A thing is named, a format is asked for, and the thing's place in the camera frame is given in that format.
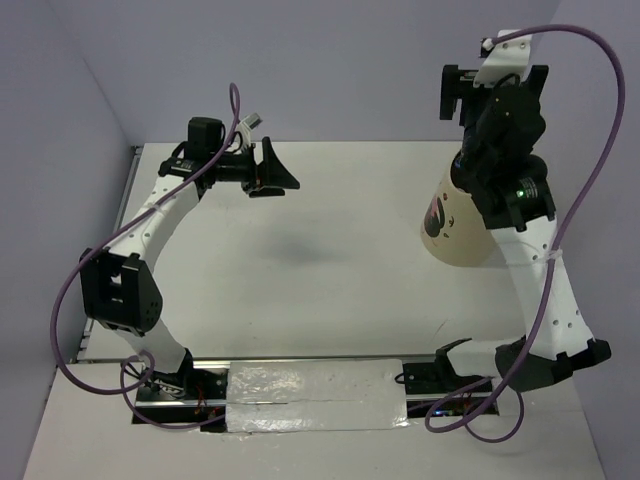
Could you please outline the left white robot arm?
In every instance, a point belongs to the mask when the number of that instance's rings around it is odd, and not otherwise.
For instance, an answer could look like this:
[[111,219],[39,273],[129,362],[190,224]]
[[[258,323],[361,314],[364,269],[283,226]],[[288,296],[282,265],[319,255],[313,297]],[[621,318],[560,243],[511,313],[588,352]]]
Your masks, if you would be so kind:
[[278,159],[269,138],[255,143],[258,114],[235,127],[224,144],[224,124],[194,117],[187,138],[163,161],[151,194],[138,210],[140,223],[109,241],[95,256],[83,255],[81,288],[87,316],[115,332],[138,354],[146,353],[147,387],[173,398],[194,395],[212,383],[161,319],[163,297],[153,273],[181,221],[217,183],[237,183],[251,198],[282,196],[299,181]]

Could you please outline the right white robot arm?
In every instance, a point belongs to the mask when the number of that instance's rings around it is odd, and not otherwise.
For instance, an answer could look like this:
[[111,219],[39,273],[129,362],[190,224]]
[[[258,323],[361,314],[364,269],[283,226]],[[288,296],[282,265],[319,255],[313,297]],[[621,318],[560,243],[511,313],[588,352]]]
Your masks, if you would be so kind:
[[542,389],[607,361],[611,347],[593,335],[554,246],[556,206],[546,163],[534,154],[546,123],[540,95],[548,68],[501,73],[486,83],[475,70],[443,68],[439,115],[458,119],[463,141],[421,225],[441,262],[475,267],[502,254],[525,322],[514,340],[463,338],[436,351],[433,378],[444,390],[484,377],[519,393]]

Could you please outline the beige cat bin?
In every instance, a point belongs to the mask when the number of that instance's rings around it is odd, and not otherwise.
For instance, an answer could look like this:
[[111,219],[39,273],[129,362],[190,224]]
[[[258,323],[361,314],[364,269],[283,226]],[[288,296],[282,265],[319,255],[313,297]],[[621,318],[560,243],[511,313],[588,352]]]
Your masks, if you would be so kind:
[[420,224],[420,238],[438,261],[459,268],[504,268],[505,260],[485,228],[471,195],[453,181],[448,162]]

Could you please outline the silver foil base cover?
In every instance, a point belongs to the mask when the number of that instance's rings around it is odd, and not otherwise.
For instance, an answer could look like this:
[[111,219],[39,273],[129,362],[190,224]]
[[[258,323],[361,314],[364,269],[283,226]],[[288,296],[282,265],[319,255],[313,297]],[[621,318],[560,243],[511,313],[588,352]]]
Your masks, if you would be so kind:
[[235,362],[226,390],[232,433],[391,430],[409,425],[397,359]]

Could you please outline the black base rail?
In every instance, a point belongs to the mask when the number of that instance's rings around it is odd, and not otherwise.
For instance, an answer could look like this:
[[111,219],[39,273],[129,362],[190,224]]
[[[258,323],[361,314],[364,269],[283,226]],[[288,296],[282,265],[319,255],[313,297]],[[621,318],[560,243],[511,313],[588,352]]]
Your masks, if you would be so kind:
[[298,433],[391,430],[439,403],[459,416],[488,397],[489,384],[442,380],[432,355],[237,358],[198,361],[196,385],[139,389],[137,411],[160,422],[198,422],[204,431]]

